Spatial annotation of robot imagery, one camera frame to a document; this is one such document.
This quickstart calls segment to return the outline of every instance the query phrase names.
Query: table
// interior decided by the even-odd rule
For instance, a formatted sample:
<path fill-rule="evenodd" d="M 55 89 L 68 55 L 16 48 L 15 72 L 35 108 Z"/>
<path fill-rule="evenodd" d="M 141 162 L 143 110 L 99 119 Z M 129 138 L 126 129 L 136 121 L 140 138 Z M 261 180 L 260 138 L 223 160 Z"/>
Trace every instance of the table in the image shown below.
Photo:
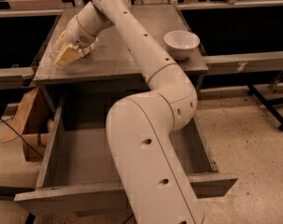
<path fill-rule="evenodd" d="M 58 69 L 52 64 L 51 47 L 66 24 L 78 12 L 79 9 L 75 8 L 63 12 L 38 66 L 34 82 L 47 85 L 140 76 L 139 68 L 115 27 L 104 30 L 98 36 L 99 42 L 88 57 L 64 69 Z M 132 7 L 132 12 L 162 46 L 163 37 L 168 32 L 187 30 L 186 24 L 172 5 L 135 6 Z M 208 71 L 199 49 L 178 64 L 187 74 L 204 74 Z"/>

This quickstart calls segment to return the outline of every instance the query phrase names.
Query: white robotic arm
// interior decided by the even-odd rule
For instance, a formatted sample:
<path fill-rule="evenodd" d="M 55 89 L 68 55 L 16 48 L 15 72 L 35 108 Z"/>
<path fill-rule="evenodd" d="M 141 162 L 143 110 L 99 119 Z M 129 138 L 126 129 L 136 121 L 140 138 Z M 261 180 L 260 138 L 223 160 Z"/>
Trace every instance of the white robotic arm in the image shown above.
<path fill-rule="evenodd" d="M 169 139 L 170 133 L 191 120 L 197 106 L 196 91 L 176 61 L 132 15 L 126 1 L 92 0 L 93 5 L 85 6 L 67 26 L 70 31 L 74 27 L 82 30 L 91 44 L 111 21 L 151 89 L 118 101 L 107 116 L 107 139 L 121 182 L 138 223 L 205 223 L 205 214 Z M 64 35 L 58 41 L 57 48 L 64 52 L 56 61 L 66 58 L 61 66 L 72 60 L 67 60 L 68 45 L 61 44 L 84 48 L 80 33 Z"/>

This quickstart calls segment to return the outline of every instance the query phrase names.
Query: tiled floor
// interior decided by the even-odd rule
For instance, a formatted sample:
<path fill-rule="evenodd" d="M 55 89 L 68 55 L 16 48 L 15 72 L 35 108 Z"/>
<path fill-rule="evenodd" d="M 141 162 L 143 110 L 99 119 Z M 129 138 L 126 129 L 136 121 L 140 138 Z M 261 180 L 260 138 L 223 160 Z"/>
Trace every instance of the tiled floor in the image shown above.
<path fill-rule="evenodd" d="M 283 224 L 283 132 L 278 123 L 254 96 L 247 95 L 245 87 L 205 90 L 201 97 L 197 115 L 219 171 L 238 176 L 226 196 L 200 200 L 210 223 Z M 283 114 L 283 106 L 278 110 Z M 1 143 L 6 129 L 0 123 L 0 185 L 32 188 L 39 164 L 24 160 L 20 140 Z M 15 203 L 0 201 L 0 223 L 21 224 L 27 215 Z M 121 224 L 129 215 L 67 213 L 37 217 L 35 224 Z"/>

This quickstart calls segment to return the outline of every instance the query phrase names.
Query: open drawer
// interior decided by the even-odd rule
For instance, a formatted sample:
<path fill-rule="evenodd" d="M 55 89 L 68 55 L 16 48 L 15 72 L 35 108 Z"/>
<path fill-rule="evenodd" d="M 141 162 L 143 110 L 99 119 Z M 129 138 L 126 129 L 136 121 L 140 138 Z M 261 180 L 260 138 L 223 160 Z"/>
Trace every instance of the open drawer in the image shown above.
<path fill-rule="evenodd" d="M 127 95 L 127 91 L 63 95 L 36 189 L 17 194 L 15 202 L 35 216 L 62 212 L 87 216 L 130 208 L 105 129 L 109 108 Z M 171 140 L 197 196 L 225 195 L 237 178 L 219 174 L 196 117 Z"/>

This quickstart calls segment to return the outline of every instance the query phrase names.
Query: white bowl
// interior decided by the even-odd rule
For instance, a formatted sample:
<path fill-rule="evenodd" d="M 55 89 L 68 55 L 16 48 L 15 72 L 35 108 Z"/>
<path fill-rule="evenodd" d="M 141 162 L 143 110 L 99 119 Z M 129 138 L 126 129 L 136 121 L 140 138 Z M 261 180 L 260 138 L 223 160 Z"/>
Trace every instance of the white bowl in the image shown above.
<path fill-rule="evenodd" d="M 196 34 L 183 30 L 167 33 L 163 40 L 166 50 L 175 60 L 186 59 L 200 44 L 200 39 Z"/>

